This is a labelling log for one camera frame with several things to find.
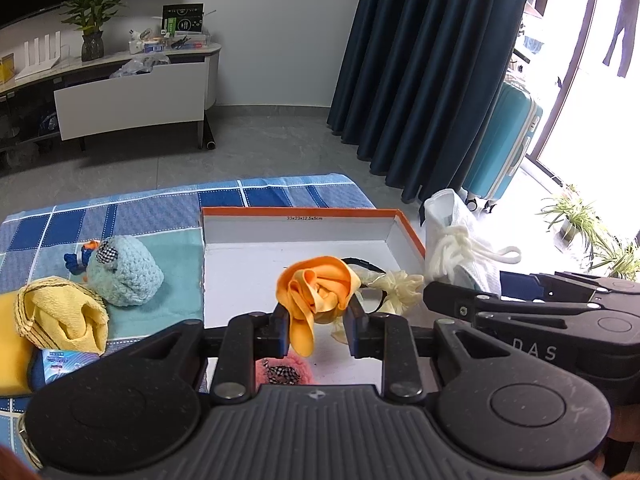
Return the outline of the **pink fluffy pompom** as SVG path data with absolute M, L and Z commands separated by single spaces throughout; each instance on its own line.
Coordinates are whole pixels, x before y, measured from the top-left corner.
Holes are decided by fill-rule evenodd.
M 282 359 L 263 358 L 255 363 L 256 386 L 306 386 L 314 382 L 309 363 L 290 351 Z

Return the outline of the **orange cloth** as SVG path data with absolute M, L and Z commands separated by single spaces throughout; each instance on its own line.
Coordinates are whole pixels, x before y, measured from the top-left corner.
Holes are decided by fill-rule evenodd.
M 276 297 L 290 314 L 290 344 L 303 358 L 314 353 L 314 326 L 344 315 L 360 278 L 340 258 L 321 256 L 296 262 L 277 280 Z

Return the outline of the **pale yellow scrunchie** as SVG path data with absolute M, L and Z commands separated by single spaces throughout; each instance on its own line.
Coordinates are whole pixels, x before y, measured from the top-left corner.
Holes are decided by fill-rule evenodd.
M 421 274 L 383 271 L 377 266 L 366 266 L 364 261 L 352 261 L 348 266 L 360 278 L 355 296 L 364 301 L 366 313 L 406 315 L 421 299 L 424 287 Z

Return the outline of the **white drawstring pouch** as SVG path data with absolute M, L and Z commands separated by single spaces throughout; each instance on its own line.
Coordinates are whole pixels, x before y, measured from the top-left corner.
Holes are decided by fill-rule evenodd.
M 428 198 L 420 214 L 425 230 L 425 283 L 445 283 L 500 296 L 500 266 L 518 264 L 521 249 L 489 244 L 482 237 L 480 222 L 452 188 Z

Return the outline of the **teal crochet plush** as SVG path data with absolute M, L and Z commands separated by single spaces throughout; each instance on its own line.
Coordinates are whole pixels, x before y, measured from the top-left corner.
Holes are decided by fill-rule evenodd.
M 87 286 L 115 307 L 150 301 L 164 281 L 163 271 L 140 240 L 114 235 L 102 240 L 86 270 Z

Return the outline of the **blue orange knitted toy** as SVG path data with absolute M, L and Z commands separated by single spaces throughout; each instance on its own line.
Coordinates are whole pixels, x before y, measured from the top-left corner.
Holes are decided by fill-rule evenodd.
M 68 252 L 64 255 L 64 263 L 68 272 L 72 275 L 84 274 L 87 270 L 92 253 L 100 247 L 98 240 L 90 240 L 81 246 L 77 252 Z

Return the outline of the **yellow striped towel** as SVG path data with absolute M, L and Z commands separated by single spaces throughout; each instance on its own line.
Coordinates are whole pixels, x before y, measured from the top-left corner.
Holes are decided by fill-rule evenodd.
M 49 276 L 16 292 L 17 333 L 39 349 L 100 356 L 106 350 L 108 317 L 102 298 L 84 285 Z

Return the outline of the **Vinda tissue pack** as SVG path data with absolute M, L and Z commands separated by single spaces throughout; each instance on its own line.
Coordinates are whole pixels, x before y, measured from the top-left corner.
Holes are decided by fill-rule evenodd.
M 58 378 L 96 362 L 100 356 L 91 352 L 43 349 L 42 372 L 44 383 L 50 384 Z

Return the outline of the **yellow sponge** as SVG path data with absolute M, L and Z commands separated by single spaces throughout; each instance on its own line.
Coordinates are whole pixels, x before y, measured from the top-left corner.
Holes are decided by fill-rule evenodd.
M 0 296 L 0 396 L 24 396 L 32 392 L 29 381 L 35 347 L 16 329 L 16 296 L 16 290 Z

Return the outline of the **outdoor spider plant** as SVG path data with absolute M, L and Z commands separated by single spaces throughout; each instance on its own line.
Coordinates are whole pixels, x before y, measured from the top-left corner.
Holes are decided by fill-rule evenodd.
M 574 240 L 582 242 L 582 254 L 589 271 L 603 271 L 608 278 L 638 280 L 639 243 L 624 242 L 610 232 L 573 185 L 564 185 L 561 193 L 542 207 L 540 214 L 548 218 L 547 230 L 558 232 L 566 246 Z

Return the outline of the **orange-rimmed white box lid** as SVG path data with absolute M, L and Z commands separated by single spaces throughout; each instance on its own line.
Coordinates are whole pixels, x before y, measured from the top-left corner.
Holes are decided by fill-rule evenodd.
M 399 210 L 206 207 L 204 322 L 225 326 L 250 312 L 285 306 L 285 352 L 315 385 L 375 385 L 382 363 L 354 359 L 346 308 L 381 312 L 420 280 L 425 248 Z

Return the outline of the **teal suitcase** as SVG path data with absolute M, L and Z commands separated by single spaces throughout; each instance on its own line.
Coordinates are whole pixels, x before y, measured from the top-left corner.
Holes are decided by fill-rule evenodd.
M 511 77 L 503 81 L 494 111 L 462 188 L 470 211 L 488 214 L 520 168 L 544 112 L 532 95 Z

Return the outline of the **dark blue curtain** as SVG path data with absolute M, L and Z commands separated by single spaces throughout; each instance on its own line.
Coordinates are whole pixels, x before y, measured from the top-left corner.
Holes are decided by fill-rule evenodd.
M 406 203 L 457 182 L 526 0 L 359 0 L 328 116 Z

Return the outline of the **white tv cabinet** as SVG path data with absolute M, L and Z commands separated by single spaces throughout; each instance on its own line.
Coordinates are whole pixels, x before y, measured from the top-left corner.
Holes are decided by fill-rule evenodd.
M 1 86 L 1 102 L 18 92 L 52 84 L 58 131 L 63 141 L 152 126 L 196 125 L 199 148 L 215 139 L 206 112 L 216 103 L 220 44 L 201 49 L 167 50 L 168 64 L 147 74 L 112 78 L 132 55 L 117 52 L 91 62 L 70 58 L 42 73 Z

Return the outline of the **black green display box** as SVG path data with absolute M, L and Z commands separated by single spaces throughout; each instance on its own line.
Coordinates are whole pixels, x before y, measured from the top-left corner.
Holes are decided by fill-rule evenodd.
M 203 3 L 165 4 L 160 29 L 171 37 L 177 34 L 201 32 L 204 20 Z

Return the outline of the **white wifi router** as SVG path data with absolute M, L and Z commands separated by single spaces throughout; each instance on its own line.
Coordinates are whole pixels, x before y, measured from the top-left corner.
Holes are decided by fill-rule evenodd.
M 61 32 L 53 36 L 45 34 L 32 41 L 24 42 L 24 68 L 15 76 L 16 80 L 46 72 L 53 68 L 61 58 Z

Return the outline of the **potted bamboo plant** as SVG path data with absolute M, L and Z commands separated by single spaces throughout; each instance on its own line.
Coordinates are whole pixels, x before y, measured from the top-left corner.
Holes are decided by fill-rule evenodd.
M 82 33 L 81 61 L 103 58 L 102 27 L 117 14 L 122 0 L 65 0 L 63 6 L 62 22 L 75 26 Z

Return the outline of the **yellow box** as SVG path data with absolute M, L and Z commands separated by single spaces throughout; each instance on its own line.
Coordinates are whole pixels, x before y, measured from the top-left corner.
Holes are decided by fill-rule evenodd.
M 0 58 L 0 84 L 6 84 L 15 75 L 14 54 L 9 53 Z

